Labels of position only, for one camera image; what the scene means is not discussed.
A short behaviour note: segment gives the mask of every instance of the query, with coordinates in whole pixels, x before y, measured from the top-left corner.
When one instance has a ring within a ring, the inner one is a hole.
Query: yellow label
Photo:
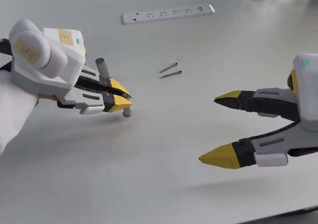
[[[59,29],[59,39],[61,44],[74,46],[72,32],[69,30]]]
[[[13,49],[24,57],[30,64],[36,65],[40,58],[40,52],[31,48],[23,39],[19,38],[13,45]]]

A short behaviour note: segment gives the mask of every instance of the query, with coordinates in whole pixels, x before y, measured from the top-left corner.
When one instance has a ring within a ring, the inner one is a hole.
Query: white table
[[[212,16],[121,25],[120,15],[210,2]],[[21,17],[83,32],[133,94],[133,117],[41,101],[0,158],[1,224],[234,224],[318,203],[318,156],[226,170],[203,153],[287,124],[223,108],[235,89],[286,87],[317,52],[309,0],[0,0],[0,37]],[[8,58],[2,57],[1,64]],[[158,79],[179,62],[183,74]]]

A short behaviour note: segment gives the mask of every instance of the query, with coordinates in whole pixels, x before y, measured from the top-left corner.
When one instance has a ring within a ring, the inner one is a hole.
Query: electrical socket
[[[196,15],[208,15],[213,13],[214,9],[210,4],[200,4],[196,6],[184,6],[154,11],[125,13],[122,15],[122,23],[135,24],[163,19],[176,19]]]

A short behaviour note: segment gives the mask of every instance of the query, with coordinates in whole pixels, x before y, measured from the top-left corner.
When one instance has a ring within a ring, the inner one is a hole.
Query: green indicator light
[[[305,59],[304,61],[303,61],[303,64],[304,64],[304,66],[309,66],[309,61],[307,60],[307,59]]]

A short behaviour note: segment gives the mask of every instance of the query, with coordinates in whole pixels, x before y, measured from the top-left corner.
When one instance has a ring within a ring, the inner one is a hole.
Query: white sleeve
[[[21,131],[38,96],[24,91],[11,81],[11,73],[0,71],[0,154]]]

